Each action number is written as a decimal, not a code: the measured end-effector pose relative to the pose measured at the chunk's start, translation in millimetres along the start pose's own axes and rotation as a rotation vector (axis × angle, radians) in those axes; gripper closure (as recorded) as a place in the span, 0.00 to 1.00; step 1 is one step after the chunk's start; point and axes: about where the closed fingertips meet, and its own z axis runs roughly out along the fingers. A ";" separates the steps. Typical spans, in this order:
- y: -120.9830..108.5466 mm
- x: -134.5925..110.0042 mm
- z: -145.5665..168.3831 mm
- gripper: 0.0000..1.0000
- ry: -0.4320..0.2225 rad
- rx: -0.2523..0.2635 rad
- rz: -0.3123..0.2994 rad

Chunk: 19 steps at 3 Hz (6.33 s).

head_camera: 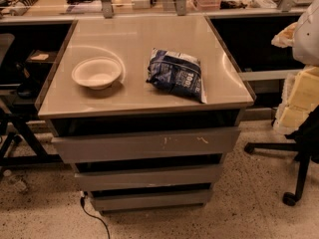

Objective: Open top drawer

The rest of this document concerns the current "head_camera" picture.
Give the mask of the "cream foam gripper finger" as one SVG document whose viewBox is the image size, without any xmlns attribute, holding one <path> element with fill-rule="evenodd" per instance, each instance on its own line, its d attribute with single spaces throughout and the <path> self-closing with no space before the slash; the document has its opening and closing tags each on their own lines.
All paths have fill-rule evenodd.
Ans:
<svg viewBox="0 0 319 239">
<path fill-rule="evenodd" d="M 301 127 L 319 105 L 319 68 L 306 66 L 297 74 L 289 74 L 284 81 L 273 128 L 290 134 Z"/>
</svg>

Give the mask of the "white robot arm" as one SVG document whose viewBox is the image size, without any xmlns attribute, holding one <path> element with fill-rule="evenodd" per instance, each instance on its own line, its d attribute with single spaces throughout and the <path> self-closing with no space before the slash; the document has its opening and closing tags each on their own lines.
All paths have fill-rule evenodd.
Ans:
<svg viewBox="0 0 319 239">
<path fill-rule="evenodd" d="M 319 105 L 319 0 L 314 0 L 297 22 L 275 35 L 271 44 L 291 47 L 293 59 L 305 65 L 299 73 L 286 77 L 282 102 L 275 115 L 273 128 L 281 134 L 290 134 Z"/>
</svg>

